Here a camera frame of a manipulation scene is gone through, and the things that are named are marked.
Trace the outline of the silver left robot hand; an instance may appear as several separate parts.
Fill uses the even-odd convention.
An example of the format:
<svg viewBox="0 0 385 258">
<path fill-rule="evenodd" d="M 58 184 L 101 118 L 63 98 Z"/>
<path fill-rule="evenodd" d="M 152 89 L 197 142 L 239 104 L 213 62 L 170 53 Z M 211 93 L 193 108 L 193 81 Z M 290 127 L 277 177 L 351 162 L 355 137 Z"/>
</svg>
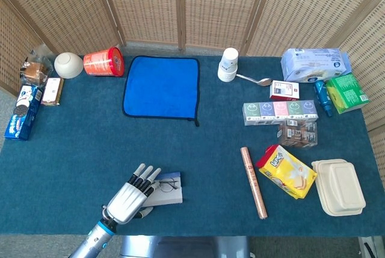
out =
<svg viewBox="0 0 385 258">
<path fill-rule="evenodd" d="M 152 165 L 140 164 L 104 207 L 103 219 L 120 225 L 127 224 L 158 188 L 159 182 L 155 179 L 160 172 L 161 168 L 154 169 Z"/>
</svg>

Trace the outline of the blue cardboard glasses case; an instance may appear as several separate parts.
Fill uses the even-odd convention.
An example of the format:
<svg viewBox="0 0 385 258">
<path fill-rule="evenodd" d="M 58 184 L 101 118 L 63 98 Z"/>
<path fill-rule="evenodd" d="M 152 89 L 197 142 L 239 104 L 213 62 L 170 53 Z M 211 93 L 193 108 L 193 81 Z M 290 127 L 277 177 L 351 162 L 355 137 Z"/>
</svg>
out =
<svg viewBox="0 0 385 258">
<path fill-rule="evenodd" d="M 159 174 L 155 182 L 159 182 L 162 179 L 174 178 L 178 180 L 178 190 L 174 190 L 172 192 L 164 193 L 160 190 L 159 186 L 150 195 L 150 197 L 143 204 L 144 207 L 152 207 L 152 206 L 162 206 L 166 204 L 178 204 L 183 202 L 183 194 L 182 194 L 182 185 L 181 185 L 181 173 L 179 171 L 172 173 L 161 173 Z"/>
</svg>

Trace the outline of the black wire eyeglasses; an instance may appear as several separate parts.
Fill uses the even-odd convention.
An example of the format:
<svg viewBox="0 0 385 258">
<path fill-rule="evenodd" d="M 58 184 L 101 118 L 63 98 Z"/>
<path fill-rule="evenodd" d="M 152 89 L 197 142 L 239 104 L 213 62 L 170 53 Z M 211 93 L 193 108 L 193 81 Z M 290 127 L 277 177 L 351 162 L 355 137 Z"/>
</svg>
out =
<svg viewBox="0 0 385 258">
<path fill-rule="evenodd" d="M 174 178 L 162 179 L 159 181 L 159 188 L 164 193 L 172 192 L 179 189 L 177 183 L 178 180 Z"/>
</svg>

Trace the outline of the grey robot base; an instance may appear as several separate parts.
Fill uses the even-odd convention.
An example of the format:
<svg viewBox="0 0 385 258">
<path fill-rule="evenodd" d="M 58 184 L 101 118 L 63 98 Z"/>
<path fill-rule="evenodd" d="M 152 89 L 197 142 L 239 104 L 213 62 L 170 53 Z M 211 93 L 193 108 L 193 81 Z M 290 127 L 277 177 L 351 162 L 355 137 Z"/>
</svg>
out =
<svg viewBox="0 0 385 258">
<path fill-rule="evenodd" d="M 246 236 L 124 236 L 119 258 L 256 258 Z"/>
</svg>

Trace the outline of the blue cloth with black trim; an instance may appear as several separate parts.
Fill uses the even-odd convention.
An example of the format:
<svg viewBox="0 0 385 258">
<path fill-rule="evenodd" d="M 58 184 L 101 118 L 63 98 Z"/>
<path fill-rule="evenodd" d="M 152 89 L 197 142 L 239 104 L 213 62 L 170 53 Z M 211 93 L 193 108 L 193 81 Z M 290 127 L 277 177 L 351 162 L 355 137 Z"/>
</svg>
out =
<svg viewBox="0 0 385 258">
<path fill-rule="evenodd" d="M 188 120 L 198 127 L 199 101 L 198 59 L 140 55 L 131 61 L 123 90 L 124 115 Z"/>
</svg>

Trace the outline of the gold and brown box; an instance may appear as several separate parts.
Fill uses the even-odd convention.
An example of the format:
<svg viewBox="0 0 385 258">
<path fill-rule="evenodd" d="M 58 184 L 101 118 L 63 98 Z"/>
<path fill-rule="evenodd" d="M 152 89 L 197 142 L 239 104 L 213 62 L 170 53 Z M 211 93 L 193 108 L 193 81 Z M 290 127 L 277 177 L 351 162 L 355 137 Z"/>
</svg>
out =
<svg viewBox="0 0 385 258">
<path fill-rule="evenodd" d="M 59 105 L 63 85 L 63 78 L 49 78 L 45 86 L 41 104 L 46 106 Z"/>
</svg>

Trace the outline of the blue Oreo cookie box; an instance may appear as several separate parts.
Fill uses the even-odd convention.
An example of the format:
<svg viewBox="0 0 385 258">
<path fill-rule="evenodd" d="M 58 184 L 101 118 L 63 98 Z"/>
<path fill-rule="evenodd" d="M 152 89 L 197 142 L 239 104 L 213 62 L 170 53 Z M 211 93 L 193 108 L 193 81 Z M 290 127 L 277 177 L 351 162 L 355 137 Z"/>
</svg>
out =
<svg viewBox="0 0 385 258">
<path fill-rule="evenodd" d="M 21 87 L 13 114 L 4 133 L 5 139 L 28 140 L 41 98 L 42 91 L 35 85 Z"/>
</svg>

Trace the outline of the cream bowl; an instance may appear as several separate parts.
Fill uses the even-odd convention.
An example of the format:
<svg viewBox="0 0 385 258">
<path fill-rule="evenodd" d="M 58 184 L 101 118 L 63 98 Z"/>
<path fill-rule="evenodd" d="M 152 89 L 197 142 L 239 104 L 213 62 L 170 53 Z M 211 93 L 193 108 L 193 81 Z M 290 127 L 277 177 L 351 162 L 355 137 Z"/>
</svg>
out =
<svg viewBox="0 0 385 258">
<path fill-rule="evenodd" d="M 64 79 L 75 78 L 84 69 L 82 58 L 71 52 L 59 54 L 54 61 L 54 67 L 58 76 Z"/>
</svg>

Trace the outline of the yellow Lipo snack bag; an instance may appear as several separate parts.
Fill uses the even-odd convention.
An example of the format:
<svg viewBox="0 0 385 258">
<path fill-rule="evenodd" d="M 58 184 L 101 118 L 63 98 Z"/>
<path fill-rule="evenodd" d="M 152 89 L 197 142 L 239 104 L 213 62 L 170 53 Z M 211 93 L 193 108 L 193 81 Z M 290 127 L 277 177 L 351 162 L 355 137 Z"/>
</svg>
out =
<svg viewBox="0 0 385 258">
<path fill-rule="evenodd" d="M 305 198 L 318 175 L 279 144 L 268 147 L 256 166 L 264 176 L 295 199 Z"/>
</svg>

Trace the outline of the pastel tissue multipack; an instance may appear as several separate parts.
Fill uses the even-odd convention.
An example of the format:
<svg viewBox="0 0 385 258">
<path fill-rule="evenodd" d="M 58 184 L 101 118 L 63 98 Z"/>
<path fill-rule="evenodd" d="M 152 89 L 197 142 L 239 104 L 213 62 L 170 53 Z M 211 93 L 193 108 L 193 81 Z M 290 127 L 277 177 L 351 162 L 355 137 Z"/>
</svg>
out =
<svg viewBox="0 0 385 258">
<path fill-rule="evenodd" d="M 245 126 L 280 124 L 287 120 L 317 121 L 313 100 L 244 103 Z"/>
</svg>

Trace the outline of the metal spoon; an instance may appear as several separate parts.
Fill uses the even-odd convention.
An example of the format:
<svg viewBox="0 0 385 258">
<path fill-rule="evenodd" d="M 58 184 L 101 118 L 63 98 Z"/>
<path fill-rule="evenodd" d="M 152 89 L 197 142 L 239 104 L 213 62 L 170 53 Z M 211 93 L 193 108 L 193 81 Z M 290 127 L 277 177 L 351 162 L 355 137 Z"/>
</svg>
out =
<svg viewBox="0 0 385 258">
<path fill-rule="evenodd" d="M 252 82 L 254 84 L 260 85 L 262 87 L 270 86 L 273 82 L 271 78 L 263 78 L 261 80 L 255 80 L 253 78 L 246 77 L 244 75 L 236 74 L 236 77 L 244 79 L 246 81 Z"/>
</svg>

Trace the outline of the brown clear-wrapped box pack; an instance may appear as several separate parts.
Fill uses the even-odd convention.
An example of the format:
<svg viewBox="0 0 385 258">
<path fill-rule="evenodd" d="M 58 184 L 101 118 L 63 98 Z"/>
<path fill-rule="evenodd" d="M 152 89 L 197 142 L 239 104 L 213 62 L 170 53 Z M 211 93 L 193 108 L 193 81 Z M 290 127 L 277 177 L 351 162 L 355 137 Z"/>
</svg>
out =
<svg viewBox="0 0 385 258">
<path fill-rule="evenodd" d="M 287 147 L 313 147 L 318 145 L 315 121 L 285 120 L 279 124 L 278 142 Z"/>
</svg>

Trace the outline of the blue bottle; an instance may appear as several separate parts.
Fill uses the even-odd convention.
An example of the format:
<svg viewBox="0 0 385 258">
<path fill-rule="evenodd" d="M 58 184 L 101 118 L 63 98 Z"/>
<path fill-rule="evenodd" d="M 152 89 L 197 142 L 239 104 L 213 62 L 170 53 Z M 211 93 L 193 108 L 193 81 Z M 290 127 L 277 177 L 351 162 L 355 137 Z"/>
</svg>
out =
<svg viewBox="0 0 385 258">
<path fill-rule="evenodd" d="M 324 81 L 318 80 L 314 82 L 314 89 L 316 96 L 318 98 L 319 104 L 322 106 L 323 110 L 328 117 L 333 115 L 332 113 L 332 102 L 328 94 L 327 88 Z"/>
</svg>

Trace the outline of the large white-blue tissue pack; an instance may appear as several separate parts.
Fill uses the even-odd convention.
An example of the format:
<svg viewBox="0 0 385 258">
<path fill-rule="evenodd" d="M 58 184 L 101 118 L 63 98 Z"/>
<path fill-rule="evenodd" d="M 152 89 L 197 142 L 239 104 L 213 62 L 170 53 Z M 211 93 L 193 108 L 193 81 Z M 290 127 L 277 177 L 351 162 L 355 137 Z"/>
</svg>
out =
<svg viewBox="0 0 385 258">
<path fill-rule="evenodd" d="M 285 81 L 312 83 L 351 73 L 346 52 L 338 48 L 292 48 L 284 52 L 281 66 Z"/>
</svg>

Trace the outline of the green tissue pack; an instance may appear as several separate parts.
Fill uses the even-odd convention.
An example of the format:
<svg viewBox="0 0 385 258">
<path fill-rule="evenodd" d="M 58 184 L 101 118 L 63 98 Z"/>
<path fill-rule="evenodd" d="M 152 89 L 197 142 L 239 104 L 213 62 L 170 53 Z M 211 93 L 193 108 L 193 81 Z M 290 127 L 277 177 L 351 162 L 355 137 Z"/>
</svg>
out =
<svg viewBox="0 0 385 258">
<path fill-rule="evenodd" d="M 360 109 L 370 102 L 352 73 L 332 78 L 326 88 L 339 114 Z"/>
</svg>

